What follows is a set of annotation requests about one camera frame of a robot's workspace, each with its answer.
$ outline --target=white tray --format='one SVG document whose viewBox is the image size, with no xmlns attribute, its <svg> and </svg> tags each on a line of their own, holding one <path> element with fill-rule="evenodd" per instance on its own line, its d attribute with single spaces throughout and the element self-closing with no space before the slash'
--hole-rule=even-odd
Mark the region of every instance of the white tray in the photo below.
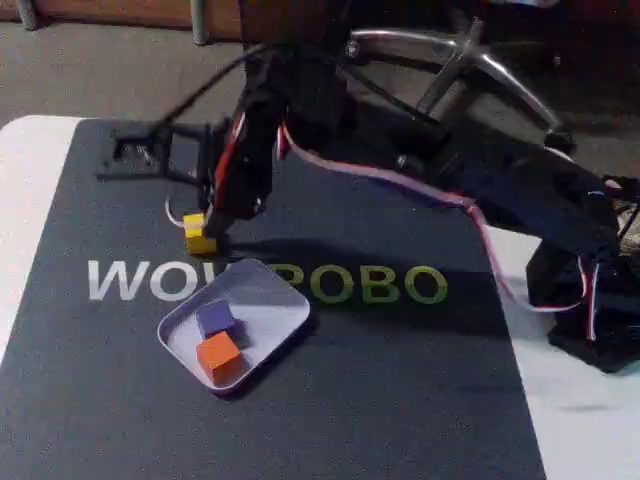
<svg viewBox="0 0 640 480">
<path fill-rule="evenodd" d="M 213 383 L 196 354 L 202 342 L 195 311 L 215 301 L 229 302 L 244 332 L 238 347 L 246 368 L 224 384 Z M 194 293 L 158 325 L 160 343 L 200 383 L 214 393 L 228 393 L 240 386 L 287 338 L 309 318 L 309 301 L 269 267 L 254 259 L 232 264 L 213 282 Z"/>
</svg>

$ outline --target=yellow cube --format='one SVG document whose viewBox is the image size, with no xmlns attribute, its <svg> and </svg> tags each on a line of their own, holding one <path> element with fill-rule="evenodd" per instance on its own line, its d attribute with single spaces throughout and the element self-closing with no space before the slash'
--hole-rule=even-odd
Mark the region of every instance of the yellow cube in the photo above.
<svg viewBox="0 0 640 480">
<path fill-rule="evenodd" d="M 184 236 L 187 240 L 187 251 L 191 255 L 216 253 L 218 242 L 215 238 L 207 238 L 203 231 L 204 213 L 184 216 Z"/>
</svg>

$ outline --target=black mat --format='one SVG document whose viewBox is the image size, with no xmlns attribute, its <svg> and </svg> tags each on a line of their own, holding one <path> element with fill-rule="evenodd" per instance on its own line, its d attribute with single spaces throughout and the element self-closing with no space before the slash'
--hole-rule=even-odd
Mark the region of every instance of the black mat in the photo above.
<svg viewBox="0 0 640 480">
<path fill-rule="evenodd" d="M 488 260 L 464 215 L 292 157 L 280 164 L 269 211 L 233 228 L 231 254 L 299 266 L 311 327 L 221 400 L 156 339 L 175 304 L 152 294 L 152 272 L 188 262 L 203 283 L 203 266 L 164 216 L 167 185 L 94 181 L 111 126 L 76 132 L 0 370 L 3 479 L 544 477 Z M 90 301 L 89 261 L 100 280 L 114 261 L 129 280 L 150 266 L 131 300 L 113 282 Z M 322 265 L 351 274 L 348 301 L 314 294 Z M 396 273 L 399 301 L 363 300 L 367 265 Z M 444 275 L 443 302 L 408 295 L 416 266 Z M 323 276 L 326 294 L 337 278 Z M 162 287 L 184 283 L 172 271 Z M 436 288 L 428 275 L 415 286 Z"/>
</svg>

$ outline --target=orange cube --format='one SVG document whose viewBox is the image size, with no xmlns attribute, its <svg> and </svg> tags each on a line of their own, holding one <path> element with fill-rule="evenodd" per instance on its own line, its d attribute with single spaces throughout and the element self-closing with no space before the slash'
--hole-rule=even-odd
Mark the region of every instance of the orange cube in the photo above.
<svg viewBox="0 0 640 480">
<path fill-rule="evenodd" d="M 214 335 L 196 348 L 200 366 L 214 383 L 230 380 L 242 370 L 242 353 L 227 332 Z"/>
</svg>

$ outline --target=chrome chair leg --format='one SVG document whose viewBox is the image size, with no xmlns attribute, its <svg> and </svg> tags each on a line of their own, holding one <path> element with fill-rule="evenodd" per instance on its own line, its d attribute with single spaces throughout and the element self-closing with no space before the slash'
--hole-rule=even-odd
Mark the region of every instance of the chrome chair leg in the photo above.
<svg viewBox="0 0 640 480">
<path fill-rule="evenodd" d="M 424 113 L 431 113 L 455 81 L 475 67 L 524 102 L 538 123 L 545 125 L 547 146 L 572 153 L 575 147 L 571 133 L 538 95 L 492 56 L 489 47 L 479 45 L 481 31 L 482 22 L 477 19 L 462 37 L 394 28 L 357 29 L 351 32 L 349 50 L 362 55 L 381 53 L 425 63 L 430 51 L 447 58 L 418 102 L 418 109 Z"/>
</svg>

